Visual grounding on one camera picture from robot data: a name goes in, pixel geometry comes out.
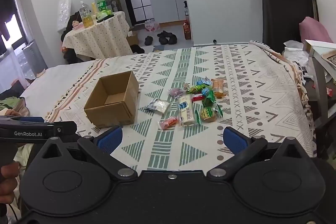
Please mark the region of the person's left hand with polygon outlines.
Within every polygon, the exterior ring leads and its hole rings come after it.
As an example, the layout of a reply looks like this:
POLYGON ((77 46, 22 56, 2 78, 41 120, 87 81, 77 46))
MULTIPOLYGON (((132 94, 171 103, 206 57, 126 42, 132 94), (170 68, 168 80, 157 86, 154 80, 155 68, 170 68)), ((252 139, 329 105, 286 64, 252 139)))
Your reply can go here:
POLYGON ((13 161, 11 164, 1 167, 1 175, 4 180, 0 187, 0 203, 11 204, 14 200, 14 190, 17 187, 17 177, 19 176, 19 163, 13 161))

